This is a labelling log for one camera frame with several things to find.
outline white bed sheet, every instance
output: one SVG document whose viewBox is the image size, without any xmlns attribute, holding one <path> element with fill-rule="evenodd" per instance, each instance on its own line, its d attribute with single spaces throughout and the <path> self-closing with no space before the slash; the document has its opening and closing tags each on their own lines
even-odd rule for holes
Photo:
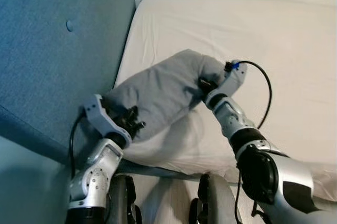
<svg viewBox="0 0 337 224">
<path fill-rule="evenodd" d="M 261 132 L 291 157 L 311 163 L 315 190 L 336 200 L 336 22 L 333 7 L 279 0 L 144 0 L 132 25 L 116 84 L 190 48 L 225 63 L 260 64 L 273 87 Z M 268 99 L 263 76 L 249 67 L 234 99 L 258 124 Z M 236 179 L 232 149 L 204 104 L 125 158 L 187 174 L 213 171 Z"/>
</svg>

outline white sheet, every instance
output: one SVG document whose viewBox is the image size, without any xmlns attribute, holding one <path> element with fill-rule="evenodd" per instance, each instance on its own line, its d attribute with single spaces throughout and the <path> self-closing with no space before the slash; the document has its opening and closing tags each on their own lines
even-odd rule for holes
<svg viewBox="0 0 337 224">
<path fill-rule="evenodd" d="M 145 0 L 134 16 L 116 84 L 187 48 L 223 63 L 252 60 L 266 70 L 273 86 L 270 115 L 261 132 L 295 159 L 330 164 L 325 166 L 327 172 L 317 168 L 315 172 L 334 176 L 335 27 L 334 8 L 319 5 L 277 0 Z M 258 124 L 267 98 L 263 76 L 249 67 L 234 99 Z M 134 143 L 125 157 L 188 174 L 211 170 L 226 174 L 229 181 L 236 176 L 232 150 L 204 104 L 171 130 Z M 324 185 L 315 186 L 324 191 Z M 336 200 L 337 195 L 325 194 L 325 198 Z"/>
</svg>

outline blue fabric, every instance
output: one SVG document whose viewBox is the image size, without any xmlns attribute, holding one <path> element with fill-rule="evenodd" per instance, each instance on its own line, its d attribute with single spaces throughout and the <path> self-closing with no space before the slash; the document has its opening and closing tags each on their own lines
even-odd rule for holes
<svg viewBox="0 0 337 224">
<path fill-rule="evenodd" d="M 0 0 L 0 135 L 64 162 L 78 107 L 114 85 L 134 0 Z M 94 144 L 76 133 L 75 150 Z"/>
</svg>

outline gray towel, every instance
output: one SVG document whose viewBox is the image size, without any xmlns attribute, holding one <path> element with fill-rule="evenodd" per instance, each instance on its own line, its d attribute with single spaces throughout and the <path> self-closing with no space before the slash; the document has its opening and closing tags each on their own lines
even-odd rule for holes
<svg viewBox="0 0 337 224">
<path fill-rule="evenodd" d="M 133 75 L 104 97 L 116 114 L 137 106 L 138 120 L 146 122 L 146 126 L 134 141 L 147 140 L 202 100 L 199 77 L 219 84 L 224 80 L 224 65 L 188 49 Z"/>
</svg>

